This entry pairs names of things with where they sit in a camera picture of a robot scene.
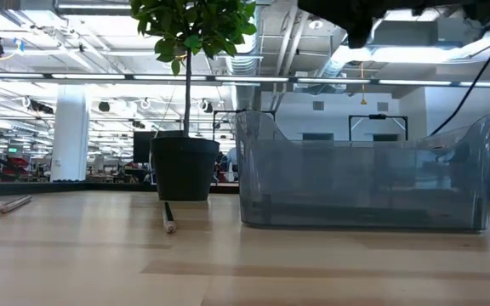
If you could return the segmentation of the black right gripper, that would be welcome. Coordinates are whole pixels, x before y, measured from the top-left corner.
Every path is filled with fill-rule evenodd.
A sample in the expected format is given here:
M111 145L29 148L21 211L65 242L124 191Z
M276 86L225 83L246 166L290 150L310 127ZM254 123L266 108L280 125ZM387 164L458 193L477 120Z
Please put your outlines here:
M298 7L325 19L347 32L350 48L362 48L373 29L375 19L395 9L422 13L427 8L461 5L459 0L299 0Z

